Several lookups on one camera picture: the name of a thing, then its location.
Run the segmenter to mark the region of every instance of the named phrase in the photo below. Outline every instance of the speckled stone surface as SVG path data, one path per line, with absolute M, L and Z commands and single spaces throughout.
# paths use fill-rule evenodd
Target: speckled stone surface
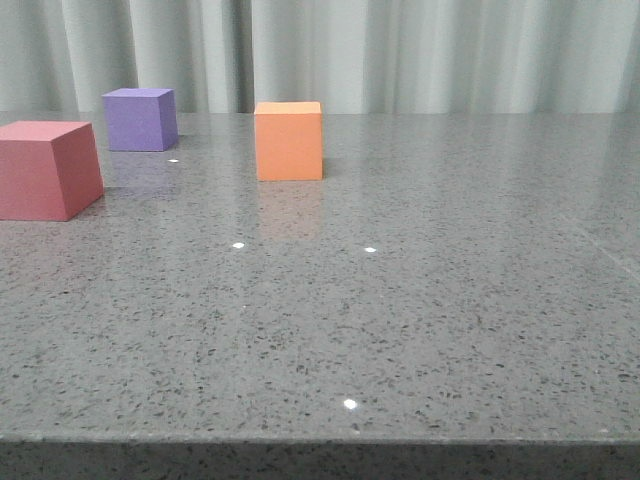
M 640 116 L 326 116 L 326 178 L 261 184 L 251 115 L 137 153 L 100 115 L 0 114 L 40 118 L 94 122 L 106 193 L 0 222 L 2 478 L 40 478 L 16 449 L 244 441 L 569 445 L 640 476 Z
M 0 472 L 12 480 L 635 480 L 638 453 L 628 445 L 0 443 Z

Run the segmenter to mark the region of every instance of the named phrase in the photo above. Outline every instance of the light gray curtain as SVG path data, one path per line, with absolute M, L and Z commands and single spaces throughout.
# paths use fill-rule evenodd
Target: light gray curtain
M 0 0 L 0 110 L 640 110 L 638 0 Z

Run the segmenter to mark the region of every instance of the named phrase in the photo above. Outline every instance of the orange cube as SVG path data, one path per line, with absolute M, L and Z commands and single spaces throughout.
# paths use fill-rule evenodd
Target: orange cube
M 260 102 L 255 120 L 258 180 L 322 180 L 320 102 Z

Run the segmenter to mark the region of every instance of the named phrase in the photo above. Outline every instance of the block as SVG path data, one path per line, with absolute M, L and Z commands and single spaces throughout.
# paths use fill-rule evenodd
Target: block
M 103 194 L 90 123 L 0 127 L 0 220 L 66 221 Z
M 170 88 L 121 88 L 102 95 L 109 150 L 162 152 L 178 141 Z
M 260 102 L 255 130 L 258 180 L 322 179 L 320 102 Z

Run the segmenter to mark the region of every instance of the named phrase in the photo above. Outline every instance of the quartz countertop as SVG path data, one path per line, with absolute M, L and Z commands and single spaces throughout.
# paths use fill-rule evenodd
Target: quartz countertop
M 106 192 L 0 222 L 0 438 L 640 441 L 640 116 L 325 115 L 273 183 L 252 115 L 19 119 L 93 122 Z

